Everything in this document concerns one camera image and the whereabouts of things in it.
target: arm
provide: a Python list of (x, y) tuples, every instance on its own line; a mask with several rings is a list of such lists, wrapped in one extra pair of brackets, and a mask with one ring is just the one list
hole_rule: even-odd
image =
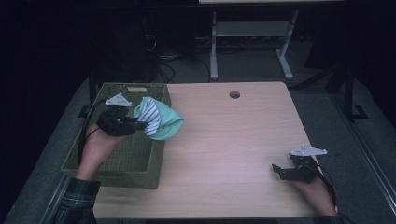
[(314, 219), (315, 223), (343, 224), (344, 221), (338, 217), (332, 204), (332, 196), (327, 186), (318, 177), (307, 184), (302, 181), (290, 181), (306, 198), (306, 200), (318, 211), (320, 217)]
[(61, 199), (51, 223), (91, 223), (94, 220), (93, 205), (100, 182), (95, 181), (100, 166), (111, 156), (116, 146), (129, 136), (109, 136), (96, 124), (87, 131), (88, 137), (81, 164), (75, 178), (72, 178)]

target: hole in table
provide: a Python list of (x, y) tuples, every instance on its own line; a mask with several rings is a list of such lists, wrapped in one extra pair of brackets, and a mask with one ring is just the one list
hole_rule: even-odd
[(239, 93), (239, 91), (230, 91), (230, 96), (233, 99), (238, 99), (241, 96), (241, 93)]

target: green basket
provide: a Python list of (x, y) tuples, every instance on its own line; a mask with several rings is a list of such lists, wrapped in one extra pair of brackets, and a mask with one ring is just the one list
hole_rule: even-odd
[[(130, 102), (129, 114), (140, 104), (144, 96), (152, 97), (171, 106), (171, 99), (166, 84), (147, 83), (105, 83), (96, 97), (96, 102), (109, 99), (118, 93)], [(107, 110), (105, 104), (99, 104), (92, 114), (90, 125), (95, 123), (99, 115)], [(64, 161), (62, 171), (75, 176), (78, 169), (78, 137)], [(154, 141), (143, 131), (137, 131), (134, 136), (118, 145), (116, 151), (101, 166), (98, 180), (104, 187), (156, 189), (160, 179), (163, 161), (164, 141)]]

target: plaid sleeve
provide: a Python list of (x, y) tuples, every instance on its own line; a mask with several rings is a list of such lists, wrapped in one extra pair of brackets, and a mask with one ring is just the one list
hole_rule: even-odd
[(72, 178), (51, 223), (94, 223), (93, 205), (100, 182)]

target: wooden table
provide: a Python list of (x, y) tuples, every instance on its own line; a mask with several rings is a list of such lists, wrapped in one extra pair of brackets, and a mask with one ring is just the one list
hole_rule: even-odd
[[(165, 143), (157, 189), (101, 187), (98, 218), (306, 217), (315, 212), (273, 172), (309, 145), (281, 82), (168, 85), (185, 119)], [(230, 97), (239, 91), (240, 97)]]

